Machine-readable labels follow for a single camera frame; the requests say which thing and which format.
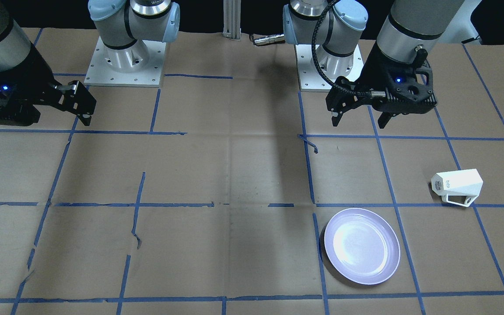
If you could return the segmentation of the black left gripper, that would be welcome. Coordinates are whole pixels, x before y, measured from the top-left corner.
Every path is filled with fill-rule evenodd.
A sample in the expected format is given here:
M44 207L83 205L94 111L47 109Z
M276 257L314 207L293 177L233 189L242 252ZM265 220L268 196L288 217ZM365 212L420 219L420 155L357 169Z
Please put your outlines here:
M424 114L432 110L437 100L433 91L432 69L427 61L426 48L410 50L415 53L411 63L388 58L378 44L374 44L360 77L354 82L338 77L326 96L332 125L337 127L343 114L360 105L371 105L382 112L378 127L384 129L398 114Z

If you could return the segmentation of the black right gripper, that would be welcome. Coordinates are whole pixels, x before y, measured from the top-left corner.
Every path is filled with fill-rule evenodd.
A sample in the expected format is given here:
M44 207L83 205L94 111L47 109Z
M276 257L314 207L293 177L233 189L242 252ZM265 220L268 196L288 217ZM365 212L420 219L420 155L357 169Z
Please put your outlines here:
M38 123L35 105L52 106L76 115L90 126L96 100L79 80L61 84L32 45L26 59L10 70L0 72L0 124L27 127Z

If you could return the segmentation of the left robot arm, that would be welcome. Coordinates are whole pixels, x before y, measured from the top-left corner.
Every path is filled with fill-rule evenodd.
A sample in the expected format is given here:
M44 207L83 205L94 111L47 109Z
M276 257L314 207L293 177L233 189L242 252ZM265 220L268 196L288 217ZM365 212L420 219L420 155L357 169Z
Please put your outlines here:
M283 8L287 43L306 45L315 74L330 87L331 122L368 105L380 112L379 128L398 115L426 114L438 104L428 55L462 0L395 0L356 80L347 78L354 51L369 22L356 0L290 0Z

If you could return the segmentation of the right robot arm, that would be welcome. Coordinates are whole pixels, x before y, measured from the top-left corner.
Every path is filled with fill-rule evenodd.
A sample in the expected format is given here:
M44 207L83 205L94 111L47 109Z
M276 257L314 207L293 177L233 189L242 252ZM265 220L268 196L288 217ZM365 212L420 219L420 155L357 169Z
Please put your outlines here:
M170 0L90 0L90 18L104 44L111 70L131 72L148 64L144 41L174 42L180 7ZM37 123L36 105L74 114L89 126L96 100L78 80L61 84L47 62L0 1L0 124Z

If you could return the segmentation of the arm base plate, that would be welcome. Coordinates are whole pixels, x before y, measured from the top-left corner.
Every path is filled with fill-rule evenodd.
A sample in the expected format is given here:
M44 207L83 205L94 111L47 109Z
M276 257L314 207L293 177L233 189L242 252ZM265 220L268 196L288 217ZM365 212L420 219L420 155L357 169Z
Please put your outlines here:
M294 49L296 52L300 90L304 92L329 92L331 85L317 72L312 60L310 45L295 45ZM324 70L326 76L333 82L338 76L344 76L352 82L356 81L364 67L359 46L356 46L351 60L352 64L350 66L344 66L344 64L340 65L340 62L337 60L331 62L330 73Z
M99 38L84 83L90 86L159 88L167 47L165 42L138 40L129 48L114 50Z

